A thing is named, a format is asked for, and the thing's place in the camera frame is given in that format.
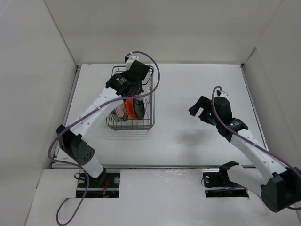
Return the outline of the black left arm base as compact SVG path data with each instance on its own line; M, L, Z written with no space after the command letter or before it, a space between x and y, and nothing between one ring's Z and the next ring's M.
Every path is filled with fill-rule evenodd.
M84 173L76 173L74 178L78 181L76 197L82 198L87 186ZM86 193L86 198L119 198L120 173L107 172L104 181L97 184L92 178Z

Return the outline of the white plate with dark rim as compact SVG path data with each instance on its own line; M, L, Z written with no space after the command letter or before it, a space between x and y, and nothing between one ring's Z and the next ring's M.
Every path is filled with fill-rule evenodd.
M126 103L124 102L120 104L117 108L119 109L121 122L126 122L128 120L128 111L127 111Z

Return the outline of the clear glass plate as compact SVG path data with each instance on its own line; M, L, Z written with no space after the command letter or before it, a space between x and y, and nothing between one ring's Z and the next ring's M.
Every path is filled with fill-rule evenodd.
M141 93L141 100L144 100L145 98L147 98L151 92L152 89L152 82L151 80L149 80L145 85L142 85L142 90L143 92Z

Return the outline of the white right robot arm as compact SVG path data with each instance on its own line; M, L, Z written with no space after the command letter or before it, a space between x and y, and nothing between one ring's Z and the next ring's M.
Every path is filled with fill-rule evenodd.
M243 186L258 195L275 213L300 202L301 171L281 162L258 144L247 125L232 116L226 97L209 99L201 96L189 108L190 115L195 116L199 109L203 110L200 120L215 126L218 133L239 149L258 171L250 173L239 163L230 161L219 167L216 183L209 187Z

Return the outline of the orange plastic plate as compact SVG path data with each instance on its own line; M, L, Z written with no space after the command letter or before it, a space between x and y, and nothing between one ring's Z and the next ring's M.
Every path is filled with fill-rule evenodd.
M126 100L127 111L128 111L129 116L133 120L138 120L139 117L135 111L134 101L135 101L135 99L127 99Z

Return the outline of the white plate with red characters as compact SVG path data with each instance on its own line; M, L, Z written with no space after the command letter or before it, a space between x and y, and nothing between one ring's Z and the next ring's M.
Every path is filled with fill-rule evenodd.
M116 122L121 121L121 116L117 107L113 111L111 111L111 116Z

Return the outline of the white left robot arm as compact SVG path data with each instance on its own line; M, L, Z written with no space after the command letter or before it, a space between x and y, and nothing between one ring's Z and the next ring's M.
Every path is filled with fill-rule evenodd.
M95 150L89 146L90 138L102 121L124 103L123 99L113 102L114 99L143 93L142 81L150 74L151 69L151 66L137 59L130 59L124 71L114 74L106 82L97 99L79 117L81 122L58 139L60 149L87 172L93 186L104 184L106 170L95 157Z

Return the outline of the black plate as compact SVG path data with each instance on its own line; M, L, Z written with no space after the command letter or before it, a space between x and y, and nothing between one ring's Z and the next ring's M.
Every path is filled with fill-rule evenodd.
M133 100L134 110L139 120L143 120L145 116L144 102L139 99Z

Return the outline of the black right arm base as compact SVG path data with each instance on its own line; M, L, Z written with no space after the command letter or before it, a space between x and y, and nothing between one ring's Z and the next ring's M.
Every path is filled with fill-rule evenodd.
M231 182L227 171L239 164L235 161L230 161L221 165L218 170L203 171L201 184L205 188L206 198L248 198L248 190L241 185Z

